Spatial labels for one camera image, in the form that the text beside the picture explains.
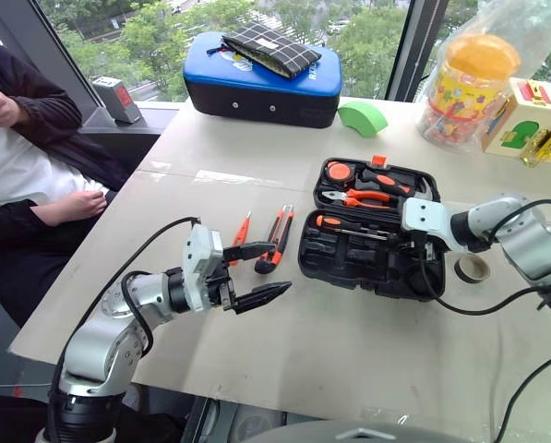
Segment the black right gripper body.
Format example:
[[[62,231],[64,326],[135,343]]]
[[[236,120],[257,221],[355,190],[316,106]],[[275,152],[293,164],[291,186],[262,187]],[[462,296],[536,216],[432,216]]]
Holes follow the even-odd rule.
[[[413,256],[418,264],[423,264],[434,273],[444,272],[444,244],[435,236],[421,231],[409,232],[413,245]]]

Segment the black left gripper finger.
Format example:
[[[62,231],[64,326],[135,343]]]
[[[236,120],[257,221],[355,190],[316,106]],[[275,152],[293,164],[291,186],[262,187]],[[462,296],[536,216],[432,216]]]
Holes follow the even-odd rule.
[[[290,281],[281,281],[258,286],[250,293],[236,297],[233,310],[240,315],[264,306],[285,293],[292,285]]]
[[[239,260],[249,260],[260,257],[274,250],[276,245],[272,242],[251,242],[241,245],[232,245],[223,249],[223,260],[232,265]]]

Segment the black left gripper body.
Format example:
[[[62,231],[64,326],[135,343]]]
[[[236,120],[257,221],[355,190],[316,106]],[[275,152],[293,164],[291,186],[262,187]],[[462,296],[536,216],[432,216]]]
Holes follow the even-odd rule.
[[[211,307],[221,306],[232,310],[236,304],[234,284],[229,274],[229,265],[222,262],[205,280]]]

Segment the person's right hand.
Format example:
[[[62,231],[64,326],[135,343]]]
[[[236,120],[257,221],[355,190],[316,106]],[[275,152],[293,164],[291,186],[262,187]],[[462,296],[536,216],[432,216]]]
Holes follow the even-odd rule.
[[[70,193],[54,203],[32,206],[31,212],[44,224],[55,227],[67,222],[86,220],[99,215],[107,202],[102,191]]]

